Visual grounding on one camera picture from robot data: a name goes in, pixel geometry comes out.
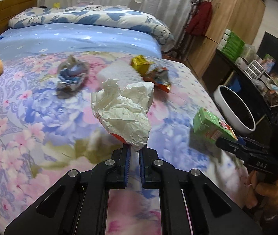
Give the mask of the right hand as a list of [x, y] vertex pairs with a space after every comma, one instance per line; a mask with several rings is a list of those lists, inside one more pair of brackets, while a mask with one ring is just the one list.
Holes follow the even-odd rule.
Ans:
[[278, 212], [278, 180], [274, 183], [259, 182], [257, 171], [252, 171], [247, 179], [249, 186], [245, 206], [248, 209], [256, 207], [258, 204], [257, 195], [264, 196], [266, 200], [264, 211], [268, 213]]

